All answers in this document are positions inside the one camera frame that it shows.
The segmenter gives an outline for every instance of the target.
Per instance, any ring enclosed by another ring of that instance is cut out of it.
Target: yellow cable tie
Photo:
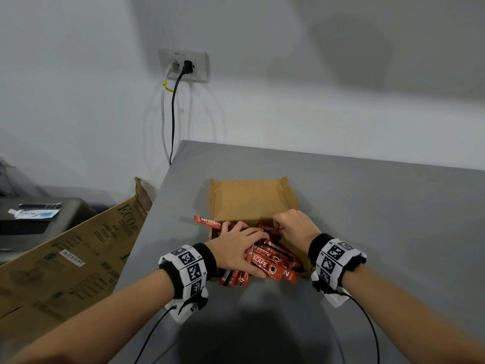
[[[166,80],[164,80],[164,81],[163,81],[162,85],[164,85],[164,86],[165,86],[165,89],[166,89],[167,91],[169,91],[170,93],[173,93],[173,92],[174,92],[174,90],[173,90],[173,89],[170,89],[170,88],[168,88],[168,87],[167,87],[167,81],[166,81]]]

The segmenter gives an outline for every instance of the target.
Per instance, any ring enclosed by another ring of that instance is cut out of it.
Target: small cardboard box
[[[298,198],[286,177],[244,181],[210,179],[207,207],[212,219],[218,222],[244,221],[248,226],[256,226],[258,223],[273,226],[273,215],[290,209],[297,210]],[[209,233],[209,238],[212,238],[212,232]],[[284,238],[280,242],[300,257],[305,270],[310,272],[308,256]]]
[[[151,207],[136,195],[0,266],[0,339],[33,340],[109,296]]]

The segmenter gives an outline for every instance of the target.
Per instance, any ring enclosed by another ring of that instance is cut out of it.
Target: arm
[[[266,277],[246,262],[244,251],[259,239],[269,238],[268,234],[248,229],[243,222],[228,232],[228,225],[224,222],[221,236],[206,243],[217,266]],[[67,320],[23,349],[10,364],[106,363],[174,294],[170,277],[158,270]]]
[[[300,211],[277,214],[274,222],[305,253],[321,233]],[[485,350],[477,342],[367,266],[344,272],[342,285],[411,363],[485,363]]]

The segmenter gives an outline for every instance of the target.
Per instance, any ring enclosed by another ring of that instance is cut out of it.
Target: black plug
[[[192,65],[192,61],[190,60],[185,60],[183,62],[183,68],[182,68],[182,72],[184,74],[191,74],[193,73],[193,65]]]

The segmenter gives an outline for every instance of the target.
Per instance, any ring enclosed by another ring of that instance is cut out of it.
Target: person's left hand
[[[262,229],[248,227],[242,221],[239,221],[231,231],[228,231],[229,225],[229,221],[224,222],[221,236],[206,242],[214,255],[217,266],[228,270],[249,272],[251,275],[266,278],[266,274],[261,269],[244,259],[244,252],[258,240],[269,239],[269,235]]]

